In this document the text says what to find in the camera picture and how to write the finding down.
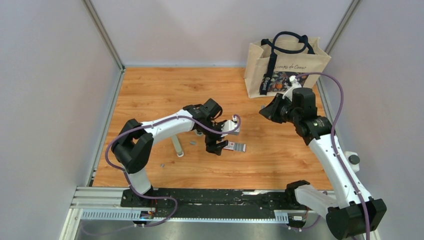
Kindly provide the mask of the red white staple box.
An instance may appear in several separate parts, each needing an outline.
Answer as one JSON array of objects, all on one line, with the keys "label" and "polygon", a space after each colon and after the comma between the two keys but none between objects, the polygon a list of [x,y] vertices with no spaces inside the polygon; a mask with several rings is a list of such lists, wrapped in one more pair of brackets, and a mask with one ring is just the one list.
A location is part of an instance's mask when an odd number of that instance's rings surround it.
[{"label": "red white staple box", "polygon": [[246,144],[229,141],[223,149],[229,150],[229,151],[237,151],[237,152],[245,153],[246,152]]}]

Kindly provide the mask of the white and black stapler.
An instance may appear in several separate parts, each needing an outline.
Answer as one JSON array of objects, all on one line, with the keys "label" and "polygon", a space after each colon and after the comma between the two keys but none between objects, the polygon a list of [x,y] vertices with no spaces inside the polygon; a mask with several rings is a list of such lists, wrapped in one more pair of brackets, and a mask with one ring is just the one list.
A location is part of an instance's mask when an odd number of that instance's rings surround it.
[{"label": "white and black stapler", "polygon": [[201,137],[201,136],[203,136],[203,135],[204,135],[204,134],[203,134],[201,131],[199,131],[199,130],[195,130],[194,132],[195,132],[195,134],[196,134],[198,137]]}]

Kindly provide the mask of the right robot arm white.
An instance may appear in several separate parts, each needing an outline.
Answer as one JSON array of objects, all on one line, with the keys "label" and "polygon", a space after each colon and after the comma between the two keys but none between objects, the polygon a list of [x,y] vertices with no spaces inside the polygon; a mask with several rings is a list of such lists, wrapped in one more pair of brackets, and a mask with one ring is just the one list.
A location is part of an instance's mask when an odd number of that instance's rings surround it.
[{"label": "right robot arm white", "polygon": [[286,205],[306,206],[323,217],[332,235],[343,240],[357,235],[370,236],[387,211],[382,199],[375,199],[356,176],[350,161],[342,154],[332,124],[318,115],[316,96],[310,88],[277,93],[259,114],[274,123],[292,123],[296,133],[315,154],[329,179],[335,197],[315,189],[306,180],[287,184]]}]

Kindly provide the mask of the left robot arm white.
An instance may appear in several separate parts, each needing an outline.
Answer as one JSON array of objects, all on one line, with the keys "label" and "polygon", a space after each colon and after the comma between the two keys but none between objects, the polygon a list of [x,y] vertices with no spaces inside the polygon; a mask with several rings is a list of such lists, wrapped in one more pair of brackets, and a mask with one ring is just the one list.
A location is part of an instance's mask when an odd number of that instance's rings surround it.
[{"label": "left robot arm white", "polygon": [[197,131],[205,136],[206,151],[220,155],[228,144],[224,138],[239,132],[240,117],[234,115],[230,120],[217,122],[222,107],[213,99],[204,104],[187,105],[169,116],[145,122],[130,119],[120,134],[112,140],[105,150],[107,156],[112,152],[120,163],[118,169],[124,172],[128,184],[135,192],[133,200],[140,207],[148,207],[153,201],[150,191],[152,184],[147,176],[146,166],[152,148],[162,140],[180,133]]}]

